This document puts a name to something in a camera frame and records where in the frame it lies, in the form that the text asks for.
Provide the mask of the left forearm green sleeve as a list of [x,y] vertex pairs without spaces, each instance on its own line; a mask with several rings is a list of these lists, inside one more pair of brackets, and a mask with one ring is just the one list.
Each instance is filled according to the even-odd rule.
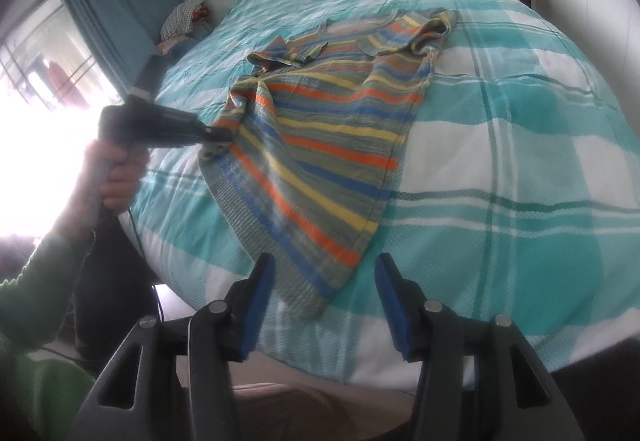
[[87,241],[47,235],[15,279],[1,283],[1,384],[43,440],[64,440],[93,386],[78,365],[32,354],[52,343],[70,309]]

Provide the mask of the person's left hand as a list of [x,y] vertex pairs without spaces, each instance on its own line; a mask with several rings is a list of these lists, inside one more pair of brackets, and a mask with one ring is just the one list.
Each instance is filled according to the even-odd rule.
[[141,145],[122,148],[95,141],[88,148],[78,183],[68,206],[68,229],[84,241],[102,222],[125,212],[136,197],[149,161]]

